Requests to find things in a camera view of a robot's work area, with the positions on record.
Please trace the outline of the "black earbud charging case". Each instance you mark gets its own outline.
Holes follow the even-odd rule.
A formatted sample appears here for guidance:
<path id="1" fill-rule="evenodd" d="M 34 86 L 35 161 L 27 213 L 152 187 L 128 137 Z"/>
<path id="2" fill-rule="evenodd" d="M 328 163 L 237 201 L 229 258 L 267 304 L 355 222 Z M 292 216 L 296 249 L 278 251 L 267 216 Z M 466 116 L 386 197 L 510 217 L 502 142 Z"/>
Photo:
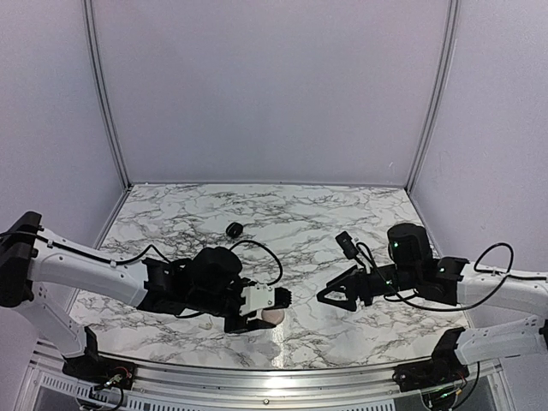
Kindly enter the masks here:
<path id="1" fill-rule="evenodd" d="M 226 235 L 229 238 L 238 238 L 243 232 L 243 225 L 241 223 L 233 222 L 228 225 L 225 230 Z"/>

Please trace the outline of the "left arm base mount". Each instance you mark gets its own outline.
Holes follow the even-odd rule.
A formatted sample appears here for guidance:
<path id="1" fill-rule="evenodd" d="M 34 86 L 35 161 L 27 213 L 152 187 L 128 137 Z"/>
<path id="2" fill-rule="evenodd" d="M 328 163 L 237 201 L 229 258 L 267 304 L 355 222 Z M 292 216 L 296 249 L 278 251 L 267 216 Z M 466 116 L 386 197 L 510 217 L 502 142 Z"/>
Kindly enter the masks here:
<path id="1" fill-rule="evenodd" d="M 117 389 L 119 398 L 117 404 L 111 408 L 106 406 L 94 407 L 91 403 L 82 403 L 81 410 L 120 410 L 125 401 L 125 391 L 133 387 L 137 365 L 127 360 L 117 360 L 102 356 L 98 351 L 98 342 L 95 333 L 88 327 L 83 328 L 85 345 L 83 353 L 75 357 L 63 356 L 63 373 L 87 382 L 94 383 L 89 397 L 102 390 Z"/>

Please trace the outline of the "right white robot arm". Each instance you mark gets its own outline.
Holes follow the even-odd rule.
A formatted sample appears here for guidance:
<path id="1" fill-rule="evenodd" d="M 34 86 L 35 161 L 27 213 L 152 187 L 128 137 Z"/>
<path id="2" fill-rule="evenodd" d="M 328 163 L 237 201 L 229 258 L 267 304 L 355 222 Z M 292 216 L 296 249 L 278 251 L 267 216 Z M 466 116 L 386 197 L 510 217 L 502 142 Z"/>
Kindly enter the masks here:
<path id="1" fill-rule="evenodd" d="M 478 307 L 499 307 L 525 313 L 526 317 L 501 325 L 475 329 L 452 329 L 438 341 L 433 358 L 424 368 L 425 377 L 443 383 L 458 364 L 544 354 L 547 351 L 547 276 L 544 273 L 507 268 L 480 268 L 464 258 L 434 258 L 424 227 L 399 223 L 387 232 L 389 265 L 379 266 L 371 250 L 355 243 L 347 232 L 336 241 L 355 265 L 330 280 L 317 294 L 319 302 L 354 312 L 363 303 L 413 290 L 424 301 L 436 303 L 430 312 L 455 313 Z"/>

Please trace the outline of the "white earbud charging case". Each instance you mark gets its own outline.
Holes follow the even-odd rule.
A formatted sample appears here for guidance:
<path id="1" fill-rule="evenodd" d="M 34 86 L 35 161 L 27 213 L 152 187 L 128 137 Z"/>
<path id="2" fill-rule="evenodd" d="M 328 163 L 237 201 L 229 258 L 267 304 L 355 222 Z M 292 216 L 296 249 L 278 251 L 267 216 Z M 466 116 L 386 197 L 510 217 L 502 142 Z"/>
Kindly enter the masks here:
<path id="1" fill-rule="evenodd" d="M 261 319 L 269 324 L 280 325 L 285 319 L 285 311 L 283 309 L 263 310 L 261 312 Z"/>

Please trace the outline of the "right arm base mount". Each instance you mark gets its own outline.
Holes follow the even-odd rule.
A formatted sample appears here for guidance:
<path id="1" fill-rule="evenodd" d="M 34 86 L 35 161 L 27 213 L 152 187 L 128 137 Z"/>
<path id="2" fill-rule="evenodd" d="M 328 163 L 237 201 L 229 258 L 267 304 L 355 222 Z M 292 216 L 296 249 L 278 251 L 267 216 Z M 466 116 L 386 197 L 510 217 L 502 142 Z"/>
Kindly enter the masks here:
<path id="1" fill-rule="evenodd" d="M 468 384 L 469 370 L 456 357 L 463 327 L 446 331 L 427 360 L 416 360 L 394 368 L 392 380 L 401 392 L 426 390 L 421 394 L 427 410 L 452 410 Z"/>

